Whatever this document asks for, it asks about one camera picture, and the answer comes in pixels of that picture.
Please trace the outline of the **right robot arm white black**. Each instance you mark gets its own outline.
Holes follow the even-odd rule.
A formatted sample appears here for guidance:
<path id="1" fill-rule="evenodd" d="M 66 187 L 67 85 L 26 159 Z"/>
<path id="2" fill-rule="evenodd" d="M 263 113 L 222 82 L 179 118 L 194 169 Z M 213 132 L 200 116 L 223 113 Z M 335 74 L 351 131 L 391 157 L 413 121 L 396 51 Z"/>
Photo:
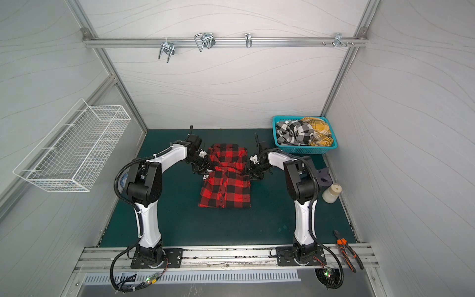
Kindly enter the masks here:
<path id="1" fill-rule="evenodd" d="M 293 246 L 274 247 L 270 256 L 277 258 L 278 265 L 321 266 L 315 274 L 328 289 L 339 289 L 345 276 L 342 264 L 330 248 L 323 245 L 315 232 L 315 208 L 319 201 L 321 186 L 328 183 L 320 180 L 322 175 L 315 169 L 312 158 L 298 157 L 278 148 L 270 148 L 266 141 L 254 135 L 257 154 L 250 158 L 248 172 L 253 179 L 263 179 L 265 172 L 279 168 L 285 174 L 286 190 L 294 202 L 296 226 Z"/>

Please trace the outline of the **red black plaid shirt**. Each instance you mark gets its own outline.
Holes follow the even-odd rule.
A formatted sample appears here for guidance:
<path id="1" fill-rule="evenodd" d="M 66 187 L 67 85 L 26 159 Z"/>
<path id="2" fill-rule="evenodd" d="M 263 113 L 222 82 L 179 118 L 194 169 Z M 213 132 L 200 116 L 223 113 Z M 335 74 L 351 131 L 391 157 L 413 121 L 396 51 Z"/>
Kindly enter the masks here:
<path id="1" fill-rule="evenodd" d="M 237 144 L 214 144 L 209 148 L 209 159 L 211 172 L 204 180 L 199 207 L 250 208 L 247 149 Z"/>

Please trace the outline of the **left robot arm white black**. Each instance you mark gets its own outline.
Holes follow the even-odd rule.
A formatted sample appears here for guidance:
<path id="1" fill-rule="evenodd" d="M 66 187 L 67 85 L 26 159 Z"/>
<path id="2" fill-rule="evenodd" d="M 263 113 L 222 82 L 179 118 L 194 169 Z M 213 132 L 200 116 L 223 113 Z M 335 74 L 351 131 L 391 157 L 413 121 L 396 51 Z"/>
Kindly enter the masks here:
<path id="1" fill-rule="evenodd" d="M 190 126 L 187 137 L 173 142 L 151 157 L 136 158 L 122 168 L 115 178 L 115 193 L 132 206 L 136 214 L 138 239 L 125 254 L 134 250 L 131 268 L 162 268 L 168 263 L 158 223 L 158 200 L 163 192 L 163 173 L 179 162 L 192 166 L 192 172 L 211 172 L 209 157 L 201 148 L 202 139 Z"/>

